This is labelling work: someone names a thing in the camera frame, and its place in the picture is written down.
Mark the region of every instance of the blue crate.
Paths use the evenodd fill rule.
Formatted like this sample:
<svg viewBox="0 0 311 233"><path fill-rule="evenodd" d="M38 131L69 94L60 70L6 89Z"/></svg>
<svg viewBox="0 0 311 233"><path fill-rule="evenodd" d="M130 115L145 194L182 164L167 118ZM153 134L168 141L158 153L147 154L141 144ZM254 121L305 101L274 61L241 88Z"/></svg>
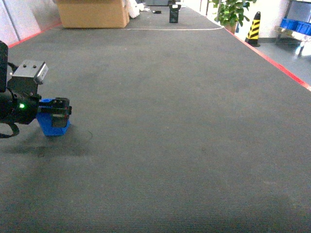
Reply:
<svg viewBox="0 0 311 233"><path fill-rule="evenodd" d="M289 18L282 19L281 27L289 30L296 31L299 21Z"/></svg>
<svg viewBox="0 0 311 233"><path fill-rule="evenodd" d="M51 100L43 99L41 102L50 102ZM52 116L49 113L38 113L36 119L45 136L63 136L70 125L70 121L68 120L67 126L64 128L52 127Z"/></svg>
<svg viewBox="0 0 311 233"><path fill-rule="evenodd" d="M311 24L305 22L298 22L298 27L296 30L298 33L302 33L305 35L311 34Z"/></svg>

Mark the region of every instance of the robotic arm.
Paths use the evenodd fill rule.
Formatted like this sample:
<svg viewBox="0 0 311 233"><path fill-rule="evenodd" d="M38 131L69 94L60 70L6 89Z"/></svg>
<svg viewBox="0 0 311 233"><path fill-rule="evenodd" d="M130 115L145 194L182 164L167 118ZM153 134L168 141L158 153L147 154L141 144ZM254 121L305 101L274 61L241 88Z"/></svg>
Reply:
<svg viewBox="0 0 311 233"><path fill-rule="evenodd" d="M12 68L12 78L7 82L7 67ZM13 134L0 133L0 138L19 134L15 123L30 124L37 113L49 113L52 127L64 128L71 115L67 98L55 98L50 102L40 102L38 85L43 84L48 67L43 61L24 60L20 66L8 63L8 46L0 41L0 123L11 127Z"/></svg>

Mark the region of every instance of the cardboard box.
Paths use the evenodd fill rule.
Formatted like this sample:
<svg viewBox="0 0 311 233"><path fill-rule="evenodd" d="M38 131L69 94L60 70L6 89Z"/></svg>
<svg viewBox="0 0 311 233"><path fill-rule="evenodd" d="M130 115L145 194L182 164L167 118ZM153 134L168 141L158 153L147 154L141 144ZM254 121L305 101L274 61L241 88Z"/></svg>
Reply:
<svg viewBox="0 0 311 233"><path fill-rule="evenodd" d="M65 28L124 28L130 21L125 0L57 0Z"/></svg>

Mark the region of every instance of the black box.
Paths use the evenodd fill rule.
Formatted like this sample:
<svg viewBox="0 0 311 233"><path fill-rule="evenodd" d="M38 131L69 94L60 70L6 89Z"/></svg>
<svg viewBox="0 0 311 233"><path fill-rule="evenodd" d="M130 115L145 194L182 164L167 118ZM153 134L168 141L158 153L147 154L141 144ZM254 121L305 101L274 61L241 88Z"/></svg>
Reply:
<svg viewBox="0 0 311 233"><path fill-rule="evenodd" d="M178 14L181 8L179 4L170 4L170 23L178 23Z"/></svg>

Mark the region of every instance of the green leaves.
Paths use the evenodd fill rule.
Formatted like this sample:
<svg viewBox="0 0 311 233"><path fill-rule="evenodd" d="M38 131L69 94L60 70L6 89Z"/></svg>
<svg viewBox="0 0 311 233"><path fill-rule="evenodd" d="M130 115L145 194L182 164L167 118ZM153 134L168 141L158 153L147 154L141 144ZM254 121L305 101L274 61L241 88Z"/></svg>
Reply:
<svg viewBox="0 0 311 233"><path fill-rule="evenodd" d="M248 10L250 3L257 0L221 0L218 20L220 24L234 26L239 22L243 26L243 20L249 22L249 18L244 15L244 8ZM218 7L219 0L210 0L214 4L214 8Z"/></svg>

